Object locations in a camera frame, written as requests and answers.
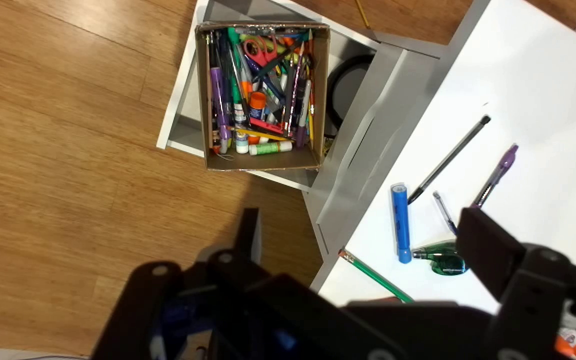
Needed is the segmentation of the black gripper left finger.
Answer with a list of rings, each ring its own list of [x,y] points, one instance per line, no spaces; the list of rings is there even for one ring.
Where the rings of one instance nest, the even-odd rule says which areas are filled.
[[[202,263],[211,308],[217,318],[340,318],[341,309],[299,284],[288,273],[269,273],[258,263],[260,258],[260,210],[245,207],[225,247],[210,252]]]

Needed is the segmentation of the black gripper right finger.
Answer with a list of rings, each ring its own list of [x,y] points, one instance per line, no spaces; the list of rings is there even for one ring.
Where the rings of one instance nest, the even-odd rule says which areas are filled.
[[[515,239],[479,207],[461,210],[455,247],[501,311],[576,318],[576,263],[566,254]]]

